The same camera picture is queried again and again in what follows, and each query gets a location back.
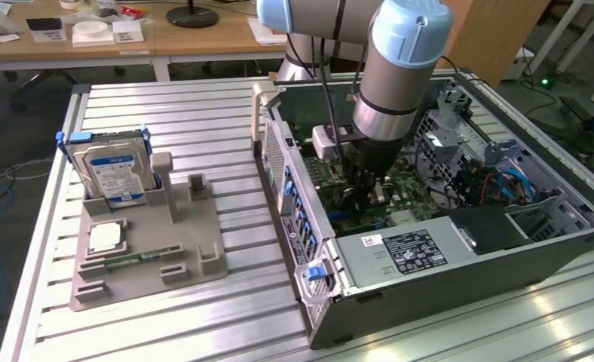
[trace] floor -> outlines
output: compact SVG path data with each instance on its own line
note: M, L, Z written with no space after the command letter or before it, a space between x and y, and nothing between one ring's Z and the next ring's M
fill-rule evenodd
M543 44L555 22L539 26L534 30L527 41L528 48L538 50ZM574 39L575 34L567 33L558 46L552 50L548 60L559 57L560 52ZM550 69L550 61L539 70L540 76ZM279 62L269 60L260 62L264 72L276 70ZM64 80L53 78L39 86L27 95L28 110L13 113L8 109L7 99L13 89L25 81L33 72L19 72L19 80L9 82L0 73L0 165L8 166L23 161L49 158L55 151L53 135L61 126L64 112L68 105L69 85ZM73 69L71 74L80 82L89 84L132 83L153 81L153 70L148 66L125 67L125 75L115 76L111 67L95 69ZM224 62L213 63L211 74L203 73L201 64L184 64L173 67L173 80L195 78L224 78L244 75L255 75L252 63ZM570 84L558 83L550 90L554 97L570 96L576 98L583 106L594 112L594 103L588 97L594 93L594 43L588 44L578 60L568 69ZM498 91L503 97L522 111L544 104L548 98L523 88L518 82L507 81L499 86ZM559 113L559 105L546 107L532 113L536 119L558 125L563 123ZM19 176L39 174L48 170L48 163L29 166ZM0 179L0 186L7 185L7 179ZM11 311L11 300L23 269L23 262L31 241L31 233L35 227L39 205L43 197L43 188L47 179L31 179L16 181L13 185L15 202L0 216L0 259L8 280L11 298L0 306L0 343ZM3 297L3 279L0 278L0 298Z

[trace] aluminum extrusion table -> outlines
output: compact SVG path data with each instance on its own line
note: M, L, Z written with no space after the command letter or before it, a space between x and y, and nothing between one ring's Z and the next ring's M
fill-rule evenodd
M147 123L155 151L173 155L173 176L200 171L213 182L229 275L72 312L83 186L56 154L0 360L592 361L594 252L526 290L336 348L308 349L249 151L251 87L260 80L99 85L72 95L65 132Z

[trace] green circuit board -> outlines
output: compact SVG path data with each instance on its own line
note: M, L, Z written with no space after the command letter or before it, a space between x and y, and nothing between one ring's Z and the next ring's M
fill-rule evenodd
M427 193L424 183L415 173L405 171L407 160L400 157L387 175L384 190L391 202L365 211L349 213L340 210L345 180L337 176L329 164L315 158L304 158L305 168L317 189L317 195L337 236L380 230L396 225L401 219L431 219L437 211L436 202Z

